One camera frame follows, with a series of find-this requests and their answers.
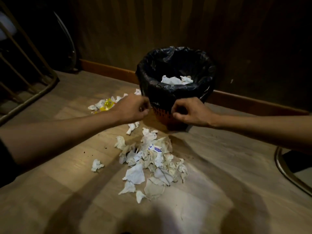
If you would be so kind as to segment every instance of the wall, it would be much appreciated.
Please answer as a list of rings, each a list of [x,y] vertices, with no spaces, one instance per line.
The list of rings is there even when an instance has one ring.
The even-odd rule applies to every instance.
[[[202,49],[217,63],[218,90],[311,110],[310,0],[68,0],[68,4],[83,59],[135,70],[154,48]]]

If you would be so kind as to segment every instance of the plastic bag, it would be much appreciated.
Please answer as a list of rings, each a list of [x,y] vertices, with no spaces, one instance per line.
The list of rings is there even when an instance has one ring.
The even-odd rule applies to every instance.
[[[135,74],[142,95],[150,99],[153,107],[171,111],[179,98],[198,97],[205,102],[213,91],[216,66],[204,51],[188,47],[168,47],[150,51],[138,64]],[[162,76],[190,75],[193,83],[168,85],[161,83]]]

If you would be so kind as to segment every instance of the wooden skirting board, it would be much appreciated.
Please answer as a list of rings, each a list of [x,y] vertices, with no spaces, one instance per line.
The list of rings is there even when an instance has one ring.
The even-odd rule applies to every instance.
[[[84,71],[139,84],[135,71],[125,70],[83,59],[80,59],[80,62]],[[213,90],[213,93],[208,97],[207,102],[258,116],[309,115],[309,112],[305,110],[282,106],[236,94],[230,94],[219,90]]]

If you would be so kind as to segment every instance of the floor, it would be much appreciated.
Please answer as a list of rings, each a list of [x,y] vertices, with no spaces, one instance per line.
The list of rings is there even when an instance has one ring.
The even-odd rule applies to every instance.
[[[59,77],[55,89],[4,126],[89,115],[89,105],[138,87],[83,71]],[[118,135],[126,144],[140,141],[143,126],[169,134],[189,177],[138,204],[134,193],[118,195],[127,167],[113,145]],[[311,233],[312,198],[278,171],[275,146],[208,128],[168,132],[152,112],[131,136],[127,129],[103,131],[0,189],[0,232]],[[99,173],[91,172],[95,158],[105,164]]]

